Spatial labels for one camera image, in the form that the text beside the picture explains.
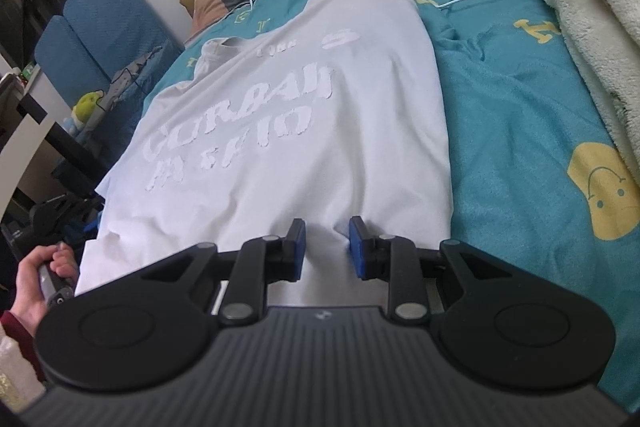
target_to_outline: bed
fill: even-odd
[[[306,1],[257,0],[204,28],[146,97],[145,111],[160,92],[193,79],[206,42],[279,28]],[[640,406],[640,190],[543,0],[434,6],[445,1],[414,0],[433,42],[444,98],[451,236],[602,306],[616,325],[617,343],[600,385],[634,410]]]

